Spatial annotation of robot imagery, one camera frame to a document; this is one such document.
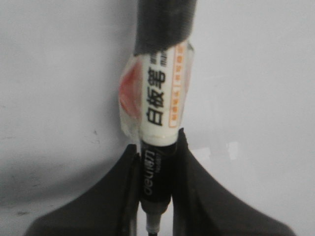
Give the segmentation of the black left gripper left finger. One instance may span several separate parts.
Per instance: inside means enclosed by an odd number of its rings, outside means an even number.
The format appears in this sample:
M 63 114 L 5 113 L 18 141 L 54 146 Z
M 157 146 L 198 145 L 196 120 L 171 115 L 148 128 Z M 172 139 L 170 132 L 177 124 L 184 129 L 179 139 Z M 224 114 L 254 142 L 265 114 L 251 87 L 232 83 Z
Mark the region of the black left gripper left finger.
M 27 236 L 135 236 L 140 157 L 128 145 L 113 168 L 70 203 L 36 219 Z

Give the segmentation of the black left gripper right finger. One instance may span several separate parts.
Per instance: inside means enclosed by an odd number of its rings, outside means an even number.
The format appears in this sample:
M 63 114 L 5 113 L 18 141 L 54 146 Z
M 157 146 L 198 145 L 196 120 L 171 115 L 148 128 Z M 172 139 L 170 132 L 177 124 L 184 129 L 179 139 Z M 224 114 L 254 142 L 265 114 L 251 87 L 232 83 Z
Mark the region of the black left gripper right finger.
M 173 169 L 175 236 L 293 236 L 286 224 L 254 209 L 216 181 L 179 130 Z

